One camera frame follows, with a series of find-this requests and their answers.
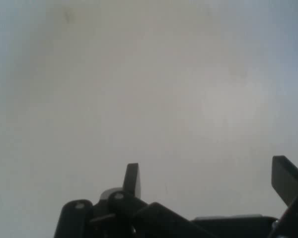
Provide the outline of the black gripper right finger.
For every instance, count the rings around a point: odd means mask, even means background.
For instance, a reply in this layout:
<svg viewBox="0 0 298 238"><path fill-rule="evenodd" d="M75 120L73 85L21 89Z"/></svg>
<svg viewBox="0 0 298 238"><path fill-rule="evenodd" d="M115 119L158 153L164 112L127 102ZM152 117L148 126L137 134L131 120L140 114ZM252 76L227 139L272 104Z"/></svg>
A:
<svg viewBox="0 0 298 238"><path fill-rule="evenodd" d="M298 168L286 156L272 159L271 184L287 209L275 222L270 238L298 238Z"/></svg>

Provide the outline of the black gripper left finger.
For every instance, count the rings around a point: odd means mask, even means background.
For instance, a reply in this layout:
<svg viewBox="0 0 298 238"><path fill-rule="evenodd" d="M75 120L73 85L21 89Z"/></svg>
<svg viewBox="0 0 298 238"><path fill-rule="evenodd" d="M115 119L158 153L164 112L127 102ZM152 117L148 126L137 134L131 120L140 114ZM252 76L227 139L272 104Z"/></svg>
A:
<svg viewBox="0 0 298 238"><path fill-rule="evenodd" d="M212 238L159 203L140 199L139 164L127 165L122 187L104 191L96 204L74 200L61 210L56 238Z"/></svg>

